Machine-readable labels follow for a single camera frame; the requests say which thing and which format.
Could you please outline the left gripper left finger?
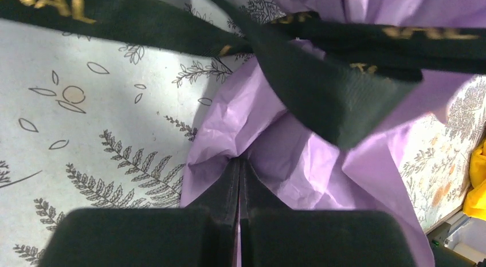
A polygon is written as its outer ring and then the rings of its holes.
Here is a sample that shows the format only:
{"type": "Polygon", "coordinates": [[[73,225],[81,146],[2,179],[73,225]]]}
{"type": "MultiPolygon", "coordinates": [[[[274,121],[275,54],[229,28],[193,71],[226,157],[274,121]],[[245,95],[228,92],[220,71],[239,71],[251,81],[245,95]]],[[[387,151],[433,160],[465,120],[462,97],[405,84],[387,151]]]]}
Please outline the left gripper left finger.
{"type": "Polygon", "coordinates": [[[40,266],[235,266],[240,167],[184,208],[73,210],[40,266]]]}

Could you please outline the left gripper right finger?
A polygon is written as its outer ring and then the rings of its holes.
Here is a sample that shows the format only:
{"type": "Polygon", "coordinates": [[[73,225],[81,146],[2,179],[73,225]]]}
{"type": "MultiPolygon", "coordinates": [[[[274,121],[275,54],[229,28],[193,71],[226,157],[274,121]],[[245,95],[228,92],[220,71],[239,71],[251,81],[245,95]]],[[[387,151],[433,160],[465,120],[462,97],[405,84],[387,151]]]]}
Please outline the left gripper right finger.
{"type": "Polygon", "coordinates": [[[242,266],[414,266],[393,217],[375,210],[293,210],[240,170],[242,266]]]}

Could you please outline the black ribbon gold lettering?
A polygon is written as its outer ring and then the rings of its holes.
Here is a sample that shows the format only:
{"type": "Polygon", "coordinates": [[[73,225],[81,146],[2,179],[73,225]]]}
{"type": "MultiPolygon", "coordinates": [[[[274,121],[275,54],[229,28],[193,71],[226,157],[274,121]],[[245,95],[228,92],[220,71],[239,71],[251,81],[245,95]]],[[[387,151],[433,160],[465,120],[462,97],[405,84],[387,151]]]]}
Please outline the black ribbon gold lettering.
{"type": "Polygon", "coordinates": [[[240,28],[222,30],[161,0],[1,0],[1,18],[200,57],[251,53],[307,128],[355,147],[423,80],[423,70],[485,73],[485,29],[324,21],[313,11],[263,25],[209,0],[240,28]]]}

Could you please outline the purple wrapping paper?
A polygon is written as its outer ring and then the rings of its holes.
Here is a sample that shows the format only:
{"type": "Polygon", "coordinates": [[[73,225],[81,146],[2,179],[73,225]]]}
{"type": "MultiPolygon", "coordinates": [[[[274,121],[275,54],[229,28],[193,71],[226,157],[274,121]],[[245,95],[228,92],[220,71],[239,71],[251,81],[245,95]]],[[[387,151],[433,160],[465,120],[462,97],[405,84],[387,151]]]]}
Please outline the purple wrapping paper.
{"type": "Polygon", "coordinates": [[[458,207],[484,123],[485,78],[424,72],[424,81],[355,149],[346,152],[288,113],[255,58],[219,89],[189,151],[181,205],[246,155],[288,206],[382,210],[400,223],[418,266],[435,266],[425,231],[458,207]]]}

